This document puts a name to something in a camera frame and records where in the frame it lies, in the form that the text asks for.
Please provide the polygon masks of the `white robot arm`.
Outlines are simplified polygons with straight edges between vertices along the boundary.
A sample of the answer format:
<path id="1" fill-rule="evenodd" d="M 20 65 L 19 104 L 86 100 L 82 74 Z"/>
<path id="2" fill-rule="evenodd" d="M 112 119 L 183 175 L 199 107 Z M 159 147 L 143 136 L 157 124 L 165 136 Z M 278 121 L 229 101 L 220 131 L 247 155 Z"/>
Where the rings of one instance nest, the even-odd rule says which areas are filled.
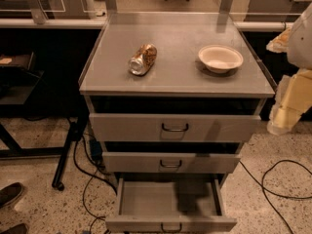
<path id="1" fill-rule="evenodd" d="M 283 78 L 279 83 L 269 115 L 267 131 L 279 136 L 290 132 L 312 107 L 312 5 L 291 28 L 271 40 L 266 49 L 286 53 L 288 62 L 298 68 L 295 75 Z"/>

